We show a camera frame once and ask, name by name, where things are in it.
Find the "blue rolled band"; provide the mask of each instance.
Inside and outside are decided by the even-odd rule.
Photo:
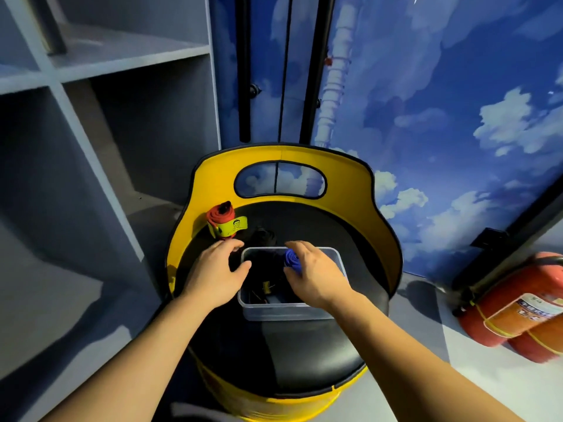
[[[287,249],[285,251],[284,264],[286,267],[293,268],[295,272],[301,275],[301,262],[293,250]]]

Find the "yellow label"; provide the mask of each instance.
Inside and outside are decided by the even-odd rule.
[[[209,232],[213,237],[230,237],[235,234],[236,231],[248,228],[248,219],[246,216],[239,216],[233,220],[229,220],[225,223],[218,223],[216,226],[207,224],[209,226]]]

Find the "left hand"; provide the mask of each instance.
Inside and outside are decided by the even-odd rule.
[[[217,241],[201,252],[187,277],[182,297],[197,299],[208,311],[226,304],[235,296],[248,275],[252,262],[245,261],[231,272],[229,255],[244,246],[241,240]]]

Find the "right hand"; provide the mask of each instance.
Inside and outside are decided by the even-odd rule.
[[[352,291],[350,284],[331,258],[307,241],[288,241],[301,262],[302,275],[284,268],[295,294],[307,305],[328,311],[334,302]]]

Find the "fire extinguisher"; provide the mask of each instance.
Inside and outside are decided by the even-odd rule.
[[[540,252],[494,285],[459,322],[475,341],[495,347],[563,313],[563,255]]]
[[[563,315],[509,339],[508,343],[518,354],[536,363],[563,355]]]

